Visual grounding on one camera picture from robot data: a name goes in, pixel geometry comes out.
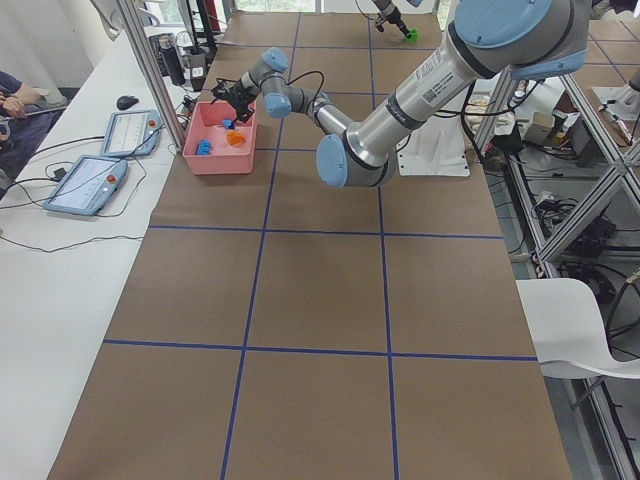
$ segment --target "white chair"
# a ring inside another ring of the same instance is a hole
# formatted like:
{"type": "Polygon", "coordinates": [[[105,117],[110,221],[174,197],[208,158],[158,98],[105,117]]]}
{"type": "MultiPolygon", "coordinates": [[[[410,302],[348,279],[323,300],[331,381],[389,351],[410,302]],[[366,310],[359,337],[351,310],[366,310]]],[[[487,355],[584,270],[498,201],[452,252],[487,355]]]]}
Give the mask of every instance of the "white chair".
{"type": "Polygon", "coordinates": [[[575,408],[605,377],[640,379],[640,359],[619,362],[611,356],[600,309],[591,289],[579,280],[518,280],[536,355],[546,377],[598,377],[575,408]]]}

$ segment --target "blue object in bin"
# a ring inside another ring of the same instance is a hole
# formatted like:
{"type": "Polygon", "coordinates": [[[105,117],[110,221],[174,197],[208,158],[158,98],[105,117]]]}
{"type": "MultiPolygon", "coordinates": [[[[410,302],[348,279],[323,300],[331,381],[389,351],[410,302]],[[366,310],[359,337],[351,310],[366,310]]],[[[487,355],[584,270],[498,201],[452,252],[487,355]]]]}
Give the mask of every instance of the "blue object in bin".
{"type": "Polygon", "coordinates": [[[196,150],[196,155],[209,155],[211,152],[211,142],[209,140],[200,140],[198,144],[198,149],[196,150]]]}

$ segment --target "black computer mouse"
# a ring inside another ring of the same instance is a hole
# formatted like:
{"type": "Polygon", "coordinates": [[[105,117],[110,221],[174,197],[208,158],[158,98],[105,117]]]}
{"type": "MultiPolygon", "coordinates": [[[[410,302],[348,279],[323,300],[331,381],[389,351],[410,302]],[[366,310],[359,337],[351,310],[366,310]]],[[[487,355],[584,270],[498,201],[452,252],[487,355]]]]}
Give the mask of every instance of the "black computer mouse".
{"type": "Polygon", "coordinates": [[[118,107],[118,110],[126,110],[128,108],[133,107],[139,101],[140,100],[138,100],[136,97],[132,95],[123,95],[116,102],[116,107],[118,107]]]}

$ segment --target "pink bin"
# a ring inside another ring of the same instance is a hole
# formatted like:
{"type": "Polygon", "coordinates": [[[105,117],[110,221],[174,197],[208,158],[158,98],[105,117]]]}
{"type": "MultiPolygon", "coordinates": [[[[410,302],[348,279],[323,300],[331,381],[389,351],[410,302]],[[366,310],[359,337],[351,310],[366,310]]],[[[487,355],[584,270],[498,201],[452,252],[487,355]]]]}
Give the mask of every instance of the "pink bin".
{"type": "Polygon", "coordinates": [[[214,173],[250,173],[256,151],[256,114],[247,123],[236,122],[236,130],[244,135],[246,142],[231,146],[227,142],[227,131],[223,120],[233,120],[236,112],[227,102],[199,102],[193,111],[187,141],[182,155],[195,175],[214,173]],[[196,155],[200,140],[211,142],[209,155],[196,155]]]}

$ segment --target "white table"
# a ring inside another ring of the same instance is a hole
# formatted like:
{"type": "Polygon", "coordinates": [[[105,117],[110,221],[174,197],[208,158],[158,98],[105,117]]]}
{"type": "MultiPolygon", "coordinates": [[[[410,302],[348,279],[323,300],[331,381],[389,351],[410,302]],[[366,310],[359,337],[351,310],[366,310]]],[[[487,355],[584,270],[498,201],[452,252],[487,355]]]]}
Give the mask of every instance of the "white table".
{"type": "MultiPolygon", "coordinates": [[[[184,90],[165,80],[178,105],[184,90]]],[[[116,99],[125,94],[140,99],[132,110],[156,108],[123,34],[42,147],[104,135],[116,99]]],[[[72,217],[36,205],[2,209],[3,236],[47,249],[98,236],[142,237],[174,157],[170,143],[162,131],[154,153],[141,160],[147,177],[121,216],[72,217]]],[[[100,142],[54,149],[32,160],[20,179],[43,177],[46,165],[99,150],[100,142]]],[[[131,162],[121,190],[101,213],[121,211],[141,176],[131,162]]],[[[24,184],[34,199],[46,198],[52,185],[24,184]]],[[[16,187],[0,206],[25,201],[16,187]]],[[[135,240],[109,240],[45,254],[0,241],[0,478],[47,477],[139,246],[135,240]]]]}

